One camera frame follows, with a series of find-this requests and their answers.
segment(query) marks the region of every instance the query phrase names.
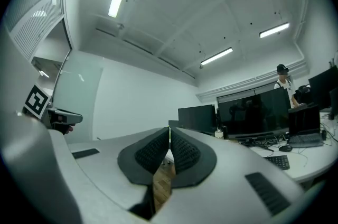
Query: black mouse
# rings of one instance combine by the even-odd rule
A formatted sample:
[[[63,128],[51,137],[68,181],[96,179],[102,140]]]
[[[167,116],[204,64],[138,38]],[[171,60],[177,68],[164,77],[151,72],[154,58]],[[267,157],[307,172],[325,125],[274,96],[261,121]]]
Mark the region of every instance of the black mouse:
[[[292,151],[292,147],[290,145],[284,145],[284,146],[280,147],[279,150],[281,152],[288,153],[288,152]]]

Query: laptop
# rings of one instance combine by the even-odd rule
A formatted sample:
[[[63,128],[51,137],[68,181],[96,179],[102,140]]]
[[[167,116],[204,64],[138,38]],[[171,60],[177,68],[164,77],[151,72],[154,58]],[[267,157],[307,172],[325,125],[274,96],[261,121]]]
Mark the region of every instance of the laptop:
[[[289,145],[293,148],[323,146],[319,106],[289,112]]]

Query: wooden floor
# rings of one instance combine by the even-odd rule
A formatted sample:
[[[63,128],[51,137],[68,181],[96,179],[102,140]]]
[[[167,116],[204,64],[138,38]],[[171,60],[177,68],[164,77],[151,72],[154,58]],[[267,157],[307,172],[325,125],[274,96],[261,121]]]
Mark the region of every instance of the wooden floor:
[[[159,166],[153,177],[155,210],[158,212],[171,195],[171,179],[175,177],[173,164]]]

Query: person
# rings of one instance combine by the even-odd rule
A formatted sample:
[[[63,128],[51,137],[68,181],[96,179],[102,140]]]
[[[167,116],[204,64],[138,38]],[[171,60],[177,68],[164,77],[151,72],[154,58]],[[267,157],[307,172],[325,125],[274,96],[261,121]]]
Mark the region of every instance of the person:
[[[291,107],[298,107],[299,103],[294,97],[294,94],[296,93],[293,84],[288,81],[286,78],[288,77],[289,69],[285,67],[283,64],[279,64],[277,66],[277,73],[278,73],[278,80],[274,86],[274,89],[278,89],[280,87],[283,87],[284,89],[287,89],[287,93],[289,94],[290,104]]]

